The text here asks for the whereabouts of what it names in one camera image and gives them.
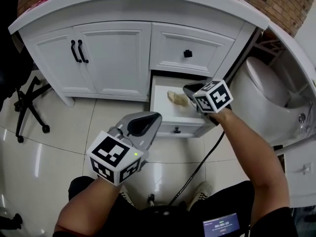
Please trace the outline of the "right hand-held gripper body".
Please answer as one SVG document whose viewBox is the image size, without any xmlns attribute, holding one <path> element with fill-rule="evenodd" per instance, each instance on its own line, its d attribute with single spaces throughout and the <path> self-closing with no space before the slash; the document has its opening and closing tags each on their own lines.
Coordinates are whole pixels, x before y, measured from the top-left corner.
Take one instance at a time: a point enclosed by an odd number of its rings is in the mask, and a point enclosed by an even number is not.
<svg viewBox="0 0 316 237">
<path fill-rule="evenodd" d="M 210 114 L 217 114 L 224 108 L 230 108 L 230 103 L 233 97 L 229 91 L 228 86 L 222 79 L 203 79 L 191 83 L 200 82 L 204 87 L 196 91 L 193 98 L 189 98 L 195 106 L 196 112 L 205 119 L 209 125 L 218 125 L 219 122 L 210 117 Z"/>
</svg>

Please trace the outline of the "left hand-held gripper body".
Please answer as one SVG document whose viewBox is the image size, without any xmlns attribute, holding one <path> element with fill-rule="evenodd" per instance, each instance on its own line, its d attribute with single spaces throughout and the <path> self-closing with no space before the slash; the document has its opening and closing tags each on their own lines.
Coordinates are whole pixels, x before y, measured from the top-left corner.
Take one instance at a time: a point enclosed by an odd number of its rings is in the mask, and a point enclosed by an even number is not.
<svg viewBox="0 0 316 237">
<path fill-rule="evenodd" d="M 124 116 L 108 132 L 101 131 L 86 152 L 93 172 L 115 186 L 139 172 L 161 122 L 158 112 L 139 112 Z"/>
</svg>

